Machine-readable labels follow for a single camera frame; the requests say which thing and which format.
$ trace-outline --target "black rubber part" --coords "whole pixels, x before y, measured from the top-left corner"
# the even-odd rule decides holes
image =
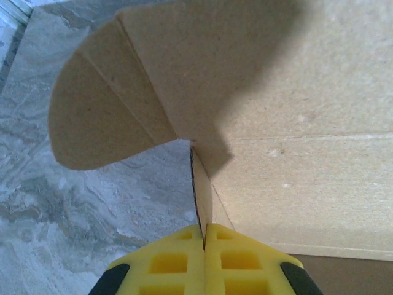
[[[129,269],[128,264],[119,264],[107,270],[88,295],[116,295]]]
[[[296,295],[323,295],[305,269],[290,262],[283,262],[280,266]]]

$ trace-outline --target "yellow foam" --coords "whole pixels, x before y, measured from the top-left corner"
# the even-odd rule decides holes
[[[117,295],[295,295],[280,263],[297,259],[219,224],[208,224],[206,246],[188,226],[116,261],[129,264]]]

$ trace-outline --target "cardboard panel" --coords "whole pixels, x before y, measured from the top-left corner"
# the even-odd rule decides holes
[[[176,139],[131,40],[117,20],[107,23],[88,38],[78,52],[95,67],[155,144]]]
[[[299,15],[293,0],[194,0],[119,13],[176,133],[220,158],[210,176],[230,158],[223,116],[272,65]]]
[[[145,128],[83,56],[74,54],[58,81],[49,109],[49,136],[59,163],[94,169],[154,146]]]
[[[391,136],[230,141],[213,184],[236,230],[283,251],[393,260]]]
[[[228,218],[216,189],[211,184],[198,154],[192,149],[192,181],[195,194],[195,205],[198,214],[203,239],[206,238],[206,226],[209,223],[219,223],[230,229],[233,226]]]
[[[235,95],[218,129],[231,139],[393,131],[388,1],[299,5],[303,26],[287,35],[253,86]]]

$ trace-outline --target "gray marble tile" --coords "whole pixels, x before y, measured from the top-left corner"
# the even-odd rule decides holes
[[[52,85],[83,39],[137,1],[34,10],[0,98],[0,294],[88,294],[114,259],[197,223],[189,143],[97,170],[50,150]]]

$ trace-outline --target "curved cardboard flap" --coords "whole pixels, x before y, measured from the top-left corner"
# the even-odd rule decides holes
[[[176,139],[117,20],[92,34],[65,64],[49,109],[57,161],[87,170]]]

